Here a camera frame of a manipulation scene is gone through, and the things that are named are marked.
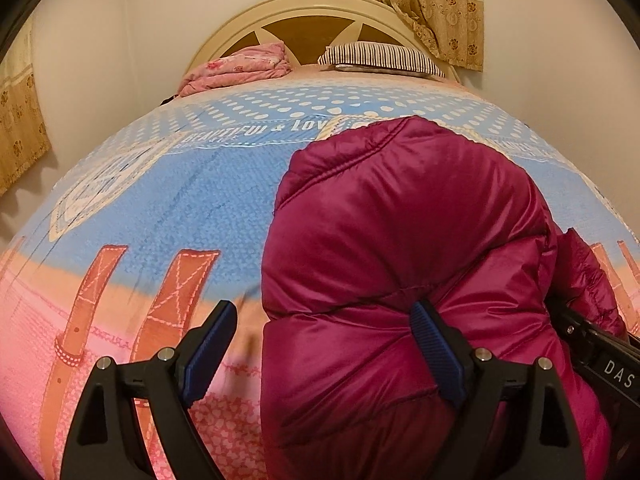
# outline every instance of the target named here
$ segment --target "striped pillow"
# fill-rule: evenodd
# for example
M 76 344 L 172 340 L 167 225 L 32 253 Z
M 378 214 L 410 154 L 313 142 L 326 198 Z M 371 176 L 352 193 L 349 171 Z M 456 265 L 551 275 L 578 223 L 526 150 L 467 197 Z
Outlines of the striped pillow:
M 326 52 L 318 58 L 318 64 L 370 66 L 444 77 L 442 70 L 423 52 L 373 41 L 355 41 L 328 46 Z

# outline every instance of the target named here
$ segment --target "magenta puffer jacket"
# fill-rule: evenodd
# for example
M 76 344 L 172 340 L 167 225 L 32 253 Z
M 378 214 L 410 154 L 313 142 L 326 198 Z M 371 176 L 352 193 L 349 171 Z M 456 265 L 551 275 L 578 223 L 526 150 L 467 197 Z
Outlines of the magenta puffer jacket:
M 473 347 L 554 362 L 587 478 L 601 479 L 610 429 L 550 325 L 549 291 L 625 334 L 588 245 L 563 234 L 527 173 L 491 148 L 410 117 L 296 152 L 262 261 L 268 475 L 424 477 L 454 420 L 409 327 L 428 298 Z

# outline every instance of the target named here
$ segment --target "silver bolt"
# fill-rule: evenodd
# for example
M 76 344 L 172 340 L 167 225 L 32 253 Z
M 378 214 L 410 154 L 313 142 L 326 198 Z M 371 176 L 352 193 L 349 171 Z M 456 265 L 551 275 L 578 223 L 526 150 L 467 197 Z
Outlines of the silver bolt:
M 538 366 L 543 370 L 551 370 L 551 368 L 554 367 L 554 364 L 548 357 L 541 357 L 540 359 L 538 359 Z
M 95 364 L 95 367 L 98 370 L 106 370 L 111 366 L 111 358 L 110 357 L 101 357 Z
M 476 357 L 481 361 L 489 361 L 493 355 L 486 348 L 476 348 Z
M 167 346 L 158 352 L 158 359 L 160 359 L 161 361 L 168 361 L 174 355 L 175 355 L 175 350 L 170 346 Z

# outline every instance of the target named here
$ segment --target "bed headboard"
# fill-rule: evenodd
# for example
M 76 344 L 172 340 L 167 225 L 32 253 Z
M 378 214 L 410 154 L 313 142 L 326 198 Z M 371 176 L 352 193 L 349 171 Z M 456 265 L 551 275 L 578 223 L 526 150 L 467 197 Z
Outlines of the bed headboard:
M 186 71 L 246 46 L 278 40 L 294 67 L 315 63 L 329 45 L 377 41 L 425 52 L 447 78 L 458 80 L 453 67 L 431 56 L 391 7 L 375 0 L 266 0 L 222 25 Z

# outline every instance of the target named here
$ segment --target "blue bed sheet section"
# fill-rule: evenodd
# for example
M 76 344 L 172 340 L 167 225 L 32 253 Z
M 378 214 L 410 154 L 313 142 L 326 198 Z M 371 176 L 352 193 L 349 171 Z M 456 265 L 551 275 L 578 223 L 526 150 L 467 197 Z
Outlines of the blue bed sheet section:
M 291 155 L 349 127 L 417 114 L 502 151 L 533 177 L 560 227 L 638 245 L 606 200 L 553 147 L 470 94 L 408 81 L 292 80 L 175 100 L 131 123 L 54 188 L 20 235 L 32 261 L 84 274 L 105 244 L 123 244 L 112 281 L 150 294 L 177 251 L 222 254 L 204 295 L 259 283 L 276 189 Z

